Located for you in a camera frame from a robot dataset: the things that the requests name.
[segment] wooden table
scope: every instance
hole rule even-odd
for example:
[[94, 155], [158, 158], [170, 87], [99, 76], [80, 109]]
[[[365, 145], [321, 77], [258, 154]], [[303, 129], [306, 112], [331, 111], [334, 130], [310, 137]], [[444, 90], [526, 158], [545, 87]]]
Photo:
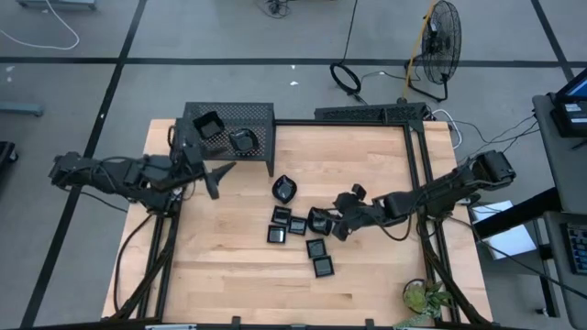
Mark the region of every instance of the wooden table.
[[[145, 153], [168, 154], [167, 128], [172, 120], [153, 120]], [[425, 123], [434, 177], [456, 166], [448, 127]], [[417, 140], [415, 154], [424, 182]], [[402, 302], [404, 285], [425, 278], [424, 257], [413, 229], [395, 242], [377, 227], [362, 228], [340, 242], [326, 237], [336, 275], [316, 279], [305, 241], [318, 237], [289, 234], [285, 245], [266, 243], [276, 178], [287, 174], [298, 185], [288, 207], [306, 217], [311, 206], [332, 207], [337, 194], [360, 183], [372, 196], [410, 191], [410, 170], [401, 128], [372, 126], [278, 126], [275, 178], [264, 163], [240, 162], [220, 182], [220, 199], [212, 201], [199, 183], [183, 203], [173, 255], [164, 322], [228, 324], [233, 315], [243, 324], [393, 325], [412, 315]], [[218, 165], [208, 164], [209, 168]], [[457, 207], [455, 217], [468, 220]], [[145, 218], [139, 205], [128, 210], [122, 240]], [[145, 273], [154, 221], [128, 244], [121, 263], [122, 303]], [[390, 228], [401, 236], [407, 224]], [[470, 229], [444, 223], [452, 275], [481, 315], [492, 319]], [[152, 285], [150, 312], [159, 282]], [[112, 283], [104, 315], [114, 312]]]

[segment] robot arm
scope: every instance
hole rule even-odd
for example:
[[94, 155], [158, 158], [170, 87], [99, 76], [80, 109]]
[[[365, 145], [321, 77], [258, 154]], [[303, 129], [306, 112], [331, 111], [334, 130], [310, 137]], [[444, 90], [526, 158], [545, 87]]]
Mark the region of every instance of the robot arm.
[[158, 215], [170, 212], [172, 203], [182, 196], [182, 191], [178, 189], [189, 182], [204, 180], [212, 199], [218, 198], [220, 179], [236, 163], [231, 162], [207, 172], [204, 151], [199, 146], [182, 144], [172, 151], [170, 157], [153, 155], [141, 159], [120, 157], [104, 160], [83, 158], [77, 152], [68, 152], [55, 158], [49, 177], [52, 184], [62, 189], [89, 185], [103, 193], [140, 202], [149, 213]]
[[342, 217], [337, 220], [332, 234], [344, 241], [350, 233], [364, 226], [394, 226], [420, 207], [425, 208], [426, 215], [442, 217], [454, 209], [458, 200], [480, 189], [503, 188], [514, 178], [515, 172], [503, 152], [488, 151], [411, 192], [376, 197], [372, 205], [362, 201], [366, 193], [355, 185], [353, 193], [341, 193], [334, 202]]

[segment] black mesh container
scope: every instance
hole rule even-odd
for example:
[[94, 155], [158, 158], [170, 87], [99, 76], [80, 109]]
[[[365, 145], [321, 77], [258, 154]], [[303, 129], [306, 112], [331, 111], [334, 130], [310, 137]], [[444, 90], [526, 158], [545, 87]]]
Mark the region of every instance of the black mesh container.
[[[193, 120], [209, 112], [216, 111], [224, 123], [224, 131], [208, 139], [201, 139], [193, 127]], [[208, 149], [226, 148], [222, 154], [208, 157], [207, 160], [252, 160], [265, 161], [269, 175], [273, 176], [275, 161], [275, 115], [273, 104], [266, 103], [205, 103], [188, 102], [183, 111], [183, 120], [176, 125], [184, 126], [189, 139], [199, 140]], [[237, 129], [250, 129], [259, 141], [259, 147], [246, 153], [234, 150], [228, 134]]]

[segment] green plant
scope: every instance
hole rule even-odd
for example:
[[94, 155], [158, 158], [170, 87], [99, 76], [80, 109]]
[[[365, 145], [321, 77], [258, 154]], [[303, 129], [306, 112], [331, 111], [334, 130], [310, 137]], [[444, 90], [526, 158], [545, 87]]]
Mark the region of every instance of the green plant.
[[404, 303], [417, 313], [409, 319], [396, 324], [394, 328], [405, 328], [422, 324], [430, 318], [439, 317], [441, 307], [450, 307], [450, 292], [440, 291], [442, 282], [429, 280], [424, 283], [409, 283], [404, 291]]

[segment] monitor screen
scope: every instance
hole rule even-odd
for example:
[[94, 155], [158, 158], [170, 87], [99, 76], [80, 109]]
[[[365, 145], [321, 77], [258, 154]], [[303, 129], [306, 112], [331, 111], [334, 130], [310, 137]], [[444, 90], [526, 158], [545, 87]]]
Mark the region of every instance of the monitor screen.
[[587, 78], [569, 89], [567, 96], [587, 97]]

